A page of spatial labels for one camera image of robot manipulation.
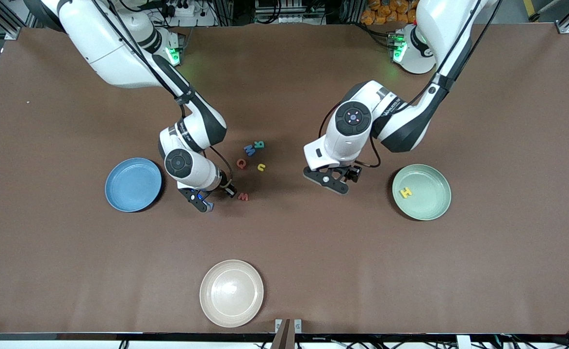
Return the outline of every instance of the green plate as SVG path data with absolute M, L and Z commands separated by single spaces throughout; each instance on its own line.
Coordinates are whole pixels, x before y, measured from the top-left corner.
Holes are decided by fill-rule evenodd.
M 446 178 L 435 168 L 420 164 L 406 166 L 397 173 L 392 195 L 407 216 L 420 221 L 446 213 L 452 197 Z

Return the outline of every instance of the robotic arm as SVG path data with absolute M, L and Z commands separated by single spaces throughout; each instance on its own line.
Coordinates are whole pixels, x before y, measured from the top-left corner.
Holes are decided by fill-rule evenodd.
M 346 194 L 349 191 L 346 181 L 358 181 L 361 168 L 353 163 L 369 136 L 391 152 L 415 148 L 468 59 L 473 18 L 496 1 L 421 0 L 417 8 L 418 24 L 406 31 L 399 51 L 405 53 L 403 47 L 409 47 L 407 60 L 402 57 L 399 62 L 406 69 L 420 69 L 432 57 L 430 54 L 435 54 L 438 69 L 420 101 L 415 106 L 408 105 L 376 81 L 357 84 L 335 108 L 325 135 L 304 146 L 308 163 L 304 176 L 338 194 Z
M 47 20 L 57 21 L 105 82 L 120 88 L 163 87 L 192 112 L 164 129 L 158 142 L 166 171 L 187 201 L 209 212 L 213 203 L 205 198 L 213 190 L 235 196 L 224 172 L 199 154 L 224 139 L 224 118 L 166 58 L 152 53 L 157 52 L 158 32 L 146 14 L 116 11 L 111 2 L 100 0 L 42 0 L 40 5 Z M 136 36 L 146 38 L 137 42 Z

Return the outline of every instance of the plate rim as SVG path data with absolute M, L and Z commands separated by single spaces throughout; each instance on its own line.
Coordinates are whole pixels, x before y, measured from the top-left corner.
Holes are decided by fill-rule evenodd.
M 256 273 L 256 276 L 258 276 L 258 287 L 256 289 L 256 291 L 259 293 L 259 297 L 260 300 L 257 302 L 259 305 L 258 307 L 256 307 L 256 311 L 254 312 L 254 314 L 252 314 L 252 316 L 245 321 L 244 323 L 239 323 L 236 325 L 225 325 L 222 324 L 221 322 L 216 321 L 215 319 L 213 319 L 211 316 L 209 316 L 209 313 L 207 311 L 205 311 L 205 302 L 207 302 L 206 298 L 203 302 L 203 294 L 205 294 L 205 287 L 206 287 L 206 280 L 207 280 L 207 276 L 209 276 L 210 274 L 213 273 L 213 271 L 218 268 L 221 267 L 221 265 L 224 265 L 225 263 L 241 263 L 242 265 L 245 265 L 246 267 L 249 267 L 251 270 L 253 270 Z M 216 263 L 213 267 L 211 267 L 211 269 L 209 269 L 209 271 L 205 274 L 204 278 L 202 278 L 202 282 L 200 283 L 200 290 L 198 292 L 198 298 L 200 299 L 200 308 L 202 309 L 202 312 L 205 314 L 205 316 L 209 319 L 209 321 L 211 321 L 212 323 L 215 323 L 215 325 L 218 325 L 220 327 L 224 327 L 226 329 L 233 329 L 235 327 L 241 327 L 243 325 L 245 325 L 246 323 L 249 323 L 251 320 L 253 320 L 253 318 L 256 317 L 256 315 L 258 315 L 258 312 L 260 311 L 260 308 L 262 308 L 262 302 L 264 300 L 265 297 L 265 291 L 264 291 L 264 283 L 262 280 L 262 277 L 260 276 L 260 272 L 258 272 L 258 270 L 256 270 L 256 268 L 251 265 L 250 263 L 247 263 L 246 261 L 242 261 L 242 260 L 236 260 L 236 259 L 231 259 L 231 260 L 224 260 L 224 261 L 220 261 L 219 263 Z
M 403 209 L 403 207 L 399 204 L 399 201 L 397 200 L 397 196 L 395 194 L 395 191 L 397 190 L 396 185 L 397 185 L 397 177 L 399 177 L 399 174 L 401 174 L 402 172 L 405 172 L 406 170 L 410 170 L 411 167 L 415 167 L 415 166 L 421 166 L 423 168 L 430 168 L 431 170 L 437 172 L 443 179 L 444 182 L 446 183 L 446 186 L 448 186 L 448 203 L 446 204 L 446 208 L 444 209 L 444 211 L 442 211 L 440 214 L 438 214 L 435 217 L 432 218 L 418 218 L 418 217 L 414 217 L 411 214 L 407 213 L 406 210 Z M 413 163 L 411 165 L 407 165 L 404 168 L 400 169 L 395 175 L 394 175 L 394 180 L 392 181 L 392 188 L 391 188 L 391 194 L 392 197 L 395 201 L 395 203 L 397 204 L 397 206 L 399 207 L 399 210 L 401 210 L 401 212 L 403 212 L 404 214 L 406 214 L 407 216 L 413 218 L 413 219 L 417 219 L 418 221 L 432 221 L 434 219 L 438 219 L 441 216 L 444 216 L 444 214 L 448 211 L 448 208 L 450 207 L 450 204 L 453 201 L 453 190 L 452 188 L 450 188 L 450 183 L 448 183 L 448 179 L 446 179 L 446 176 L 444 176 L 444 174 L 442 172 L 440 172 L 437 168 L 433 167 L 433 166 L 429 166 L 429 165 L 425 165 L 423 163 Z
M 159 194 L 159 192 L 161 192 L 161 190 L 162 190 L 162 184 L 163 184 L 162 171 L 160 170 L 160 168 L 157 166 L 157 164 L 154 161 L 151 161 L 150 159 L 146 159 L 146 158 L 141 158 L 141 157 L 129 158 L 129 159 L 125 159 L 125 160 L 121 161 L 119 164 L 114 166 L 114 168 L 112 168 L 112 170 L 107 174 L 107 178 L 105 179 L 105 186 L 104 186 L 105 199 L 107 200 L 107 203 L 110 204 L 110 206 L 112 206 L 116 210 L 119 210 L 120 212 L 138 212 L 139 210 L 143 210 L 144 208 L 147 208 L 150 204 L 152 204 L 153 201 L 155 199 L 157 199 L 157 195 L 158 195 L 158 194 L 156 194 L 155 197 L 153 198 L 153 200 L 151 200 L 151 202 L 148 203 L 146 206 L 138 208 L 136 210 L 121 209 L 121 208 L 114 206 L 112 204 L 112 201 L 110 200 L 110 195 L 108 192 L 108 188 L 111 185 L 112 174 L 114 174 L 121 166 L 125 166 L 125 163 L 127 163 L 129 161 L 139 161 L 135 165 L 149 166 L 152 169 L 156 170 L 156 172 L 159 173 L 159 176 L 157 176 L 158 186 L 159 186 L 157 193 Z

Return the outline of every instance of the white plate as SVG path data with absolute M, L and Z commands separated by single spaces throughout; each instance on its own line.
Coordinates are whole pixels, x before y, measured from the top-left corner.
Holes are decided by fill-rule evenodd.
M 262 279 L 250 264 L 240 260 L 217 263 L 200 285 L 200 306 L 218 326 L 239 327 L 260 310 Z

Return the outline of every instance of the table surface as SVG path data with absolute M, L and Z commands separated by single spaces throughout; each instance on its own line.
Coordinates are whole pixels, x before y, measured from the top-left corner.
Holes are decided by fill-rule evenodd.
M 351 26 L 196 29 L 180 71 L 224 115 L 229 161 L 249 201 L 200 214 L 171 178 L 126 214 L 104 196 L 124 159 L 160 163 L 180 117 L 161 88 L 105 84 L 69 39 L 24 29 L 0 57 L 0 332 L 564 333 L 569 328 L 569 35 L 492 26 L 413 152 L 379 150 L 348 196 L 302 177 L 302 146 L 353 84 L 405 99 L 429 75 L 389 63 Z M 360 159 L 373 161 L 364 150 Z M 212 152 L 207 156 L 214 158 Z M 448 179 L 436 221 L 411 221 L 389 179 L 411 163 Z M 237 329 L 210 323 L 200 281 L 240 259 L 266 296 Z

